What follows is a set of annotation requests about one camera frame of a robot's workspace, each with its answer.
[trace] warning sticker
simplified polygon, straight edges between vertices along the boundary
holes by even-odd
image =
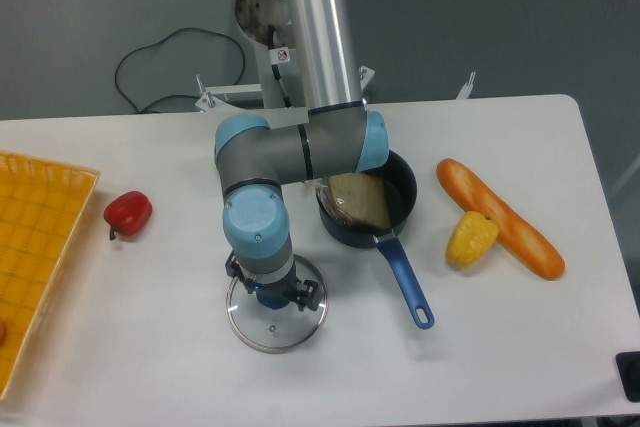
[[[279,47],[269,51],[269,61],[271,65],[284,64],[290,60],[291,56],[289,55],[289,49],[287,47]]]

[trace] red bell pepper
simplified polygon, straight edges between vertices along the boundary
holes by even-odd
[[[109,239],[115,240],[116,232],[135,235],[146,225],[153,208],[146,195],[136,190],[122,194],[104,210],[104,220],[111,226]]]

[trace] metal pole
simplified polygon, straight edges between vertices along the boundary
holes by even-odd
[[[344,0],[289,0],[307,107],[361,101]]]

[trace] white table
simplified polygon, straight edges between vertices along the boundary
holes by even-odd
[[[575,102],[372,108],[416,173],[400,238],[436,325],[417,329],[382,256],[334,241],[309,187],[291,185],[294,249],[323,272],[329,312],[285,355],[251,350],[227,321],[213,148],[231,112],[0,122],[1,149],[102,172],[0,424],[326,427],[640,412],[614,362],[640,348],[640,322]],[[444,157],[554,243],[567,265],[560,280],[541,280],[502,247],[471,273],[446,265],[462,212],[435,176]],[[133,189],[148,194],[153,217],[135,241],[109,242],[102,211]]]

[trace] blue joint cap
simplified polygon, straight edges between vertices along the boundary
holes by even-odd
[[[367,112],[367,131],[364,135],[356,172],[375,169],[389,158],[389,136],[380,112]]]
[[[222,228],[237,255],[266,259],[289,238],[289,214],[273,190],[248,185],[236,190],[225,203]]]
[[[282,295],[268,295],[265,294],[262,289],[256,290],[256,298],[265,307],[269,307],[271,310],[280,310],[289,305],[289,299]]]
[[[245,130],[263,128],[268,129],[269,123],[259,115],[239,114],[229,117],[216,130],[216,163],[218,155],[227,142]]]

